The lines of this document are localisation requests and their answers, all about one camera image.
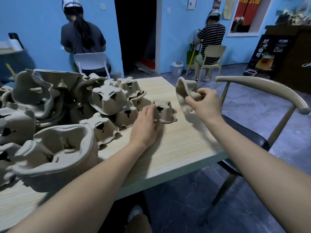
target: beige chair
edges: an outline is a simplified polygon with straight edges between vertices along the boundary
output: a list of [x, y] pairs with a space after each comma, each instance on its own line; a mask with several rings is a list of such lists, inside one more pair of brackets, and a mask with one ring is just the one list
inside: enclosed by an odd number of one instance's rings
[[[273, 132], [271, 133], [271, 135], [269, 136], [267, 140], [263, 138], [261, 135], [253, 132], [252, 130], [238, 124], [237, 122], [223, 115], [223, 118], [228, 125], [230, 125], [236, 131], [238, 131], [243, 136], [253, 141], [255, 144], [259, 145], [261, 148], [265, 149], [266, 151], [269, 151], [269, 149], [272, 147], [274, 142], [277, 140], [277, 138], [279, 137], [280, 133], [284, 129], [286, 123], [288, 122], [288, 120], [290, 119], [291, 115], [293, 114], [296, 108], [298, 109], [298, 112], [301, 114], [309, 114], [311, 111], [310, 107], [307, 105], [304, 99], [301, 98], [296, 92], [294, 92], [292, 89], [288, 88], [287, 86], [281, 83], [274, 82], [269, 79], [250, 77], [250, 76], [221, 76], [221, 77], [216, 77], [215, 81], [216, 82], [227, 82], [227, 85], [221, 95], [221, 99], [220, 99], [221, 104], [224, 103], [230, 83], [238, 83], [244, 86], [255, 88], [260, 91], [264, 91], [272, 95], [276, 95], [278, 97], [281, 97], [293, 103], [293, 105], [288, 109], [284, 117], [275, 127], [275, 129], [273, 130]], [[230, 159], [222, 160], [218, 162], [218, 164], [221, 167], [223, 167], [227, 172], [229, 172], [229, 176], [223, 183], [214, 201], [212, 202], [213, 205], [216, 205], [219, 202], [219, 200], [227, 192], [227, 190], [229, 190], [229, 188], [231, 187], [231, 185], [234, 183], [235, 179], [238, 176], [243, 176], [238, 170], [238, 168], [235, 166], [235, 164], [232, 162], [232, 160]]]
[[[200, 78], [201, 78], [201, 75], [202, 75], [202, 71], [203, 69], [210, 69], [210, 71], [208, 72], [208, 77], [211, 81], [211, 77], [212, 77], [212, 70], [213, 68], [218, 68], [218, 76], [220, 74], [220, 70], [221, 70], [221, 65], [222, 65], [222, 56], [226, 50], [226, 46], [222, 46], [222, 45], [209, 45], [205, 48], [205, 51], [204, 51], [204, 59], [203, 59], [203, 64], [201, 66], [201, 71], [199, 73], [199, 80], [197, 81], [197, 86], [199, 87], [199, 83], [200, 83]], [[216, 64], [213, 64], [213, 65], [205, 65], [205, 59], [206, 57], [220, 57], [220, 64], [217, 62]]]

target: ponytail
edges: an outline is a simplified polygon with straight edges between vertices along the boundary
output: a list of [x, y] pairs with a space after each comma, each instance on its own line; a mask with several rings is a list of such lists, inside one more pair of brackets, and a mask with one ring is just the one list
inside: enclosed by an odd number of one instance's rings
[[76, 15], [73, 26], [78, 30], [82, 38], [82, 45], [86, 49], [90, 49], [94, 44], [92, 39], [92, 30], [90, 25], [83, 19], [81, 15]]

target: blue wall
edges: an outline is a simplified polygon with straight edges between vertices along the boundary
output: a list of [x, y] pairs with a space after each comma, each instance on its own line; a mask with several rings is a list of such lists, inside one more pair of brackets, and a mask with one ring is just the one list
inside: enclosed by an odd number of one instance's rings
[[[161, 29], [161, 56], [160, 73], [171, 71], [173, 61], [186, 63], [186, 54], [189, 43], [193, 41], [196, 29], [205, 26], [205, 19], [212, 9], [214, 0], [197, 0], [196, 9], [187, 10], [188, 0], [163, 0], [162, 4], [162, 29]], [[302, 0], [274, 0], [264, 25], [274, 24], [276, 11], [280, 5], [286, 2], [287, 8], [296, 6]], [[220, 12], [223, 12], [225, 0], [221, 0]], [[171, 7], [171, 13], [167, 13], [167, 7]], [[262, 29], [258, 37], [226, 37], [229, 31], [230, 20], [223, 19], [220, 23], [226, 26], [226, 34], [222, 44], [227, 46], [224, 54], [223, 64], [249, 62], [260, 36], [265, 33]]]
[[[103, 32], [112, 69], [123, 74], [114, 0], [80, 2], [84, 19]], [[106, 11], [100, 9], [100, 3], [106, 4]], [[61, 5], [62, 0], [1, 0], [0, 41], [8, 40], [8, 32], [16, 32], [36, 68], [72, 71], [70, 54], [60, 45], [61, 27], [68, 23]]]

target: chair backrest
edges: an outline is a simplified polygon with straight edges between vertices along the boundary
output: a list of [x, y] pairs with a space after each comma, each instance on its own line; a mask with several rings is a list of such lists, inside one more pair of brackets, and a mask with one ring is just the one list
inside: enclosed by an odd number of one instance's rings
[[267, 141], [270, 147], [274, 144], [274, 142], [281, 134], [286, 123], [293, 114], [295, 108], [297, 108], [299, 113], [301, 114], [309, 114], [311, 112], [311, 109], [306, 103], [306, 101], [303, 98], [301, 98], [301, 96], [299, 96], [295, 91], [293, 91], [292, 89], [281, 83], [266, 78], [251, 77], [251, 76], [218, 76], [215, 77], [215, 81], [227, 82], [224, 92], [221, 95], [222, 104], [224, 103], [230, 83], [237, 83], [251, 88], [255, 88], [260, 91], [276, 95], [293, 103], [293, 106], [289, 108], [289, 110], [286, 112], [284, 117], [281, 119], [281, 121], [278, 123], [278, 125], [275, 127], [275, 129], [269, 136]]
[[107, 64], [107, 56], [103, 52], [75, 54], [73, 58], [80, 73], [82, 73], [81, 70], [100, 69]]
[[222, 57], [227, 46], [209, 45], [205, 48], [204, 54], [206, 57]]

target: shoe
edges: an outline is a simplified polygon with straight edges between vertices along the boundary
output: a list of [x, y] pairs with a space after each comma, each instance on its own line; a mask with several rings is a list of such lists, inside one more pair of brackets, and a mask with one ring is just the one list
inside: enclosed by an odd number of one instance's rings
[[131, 211], [130, 214], [127, 217], [127, 222], [130, 222], [132, 220], [133, 217], [135, 217], [138, 214], [143, 214], [144, 211], [142, 210], [142, 207], [139, 205], [135, 205]]

